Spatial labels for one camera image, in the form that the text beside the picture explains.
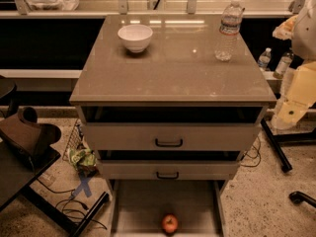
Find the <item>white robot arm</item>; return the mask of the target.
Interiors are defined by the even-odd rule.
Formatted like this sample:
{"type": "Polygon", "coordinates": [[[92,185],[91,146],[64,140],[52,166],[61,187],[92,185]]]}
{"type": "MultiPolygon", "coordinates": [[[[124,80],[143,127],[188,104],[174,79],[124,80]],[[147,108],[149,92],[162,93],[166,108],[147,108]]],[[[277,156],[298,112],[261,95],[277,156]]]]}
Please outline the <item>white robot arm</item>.
{"type": "Polygon", "coordinates": [[[316,0],[276,27],[273,37],[291,40],[293,53],[303,59],[296,69],[286,69],[272,119],[274,128],[289,129],[316,103],[316,0]]]}

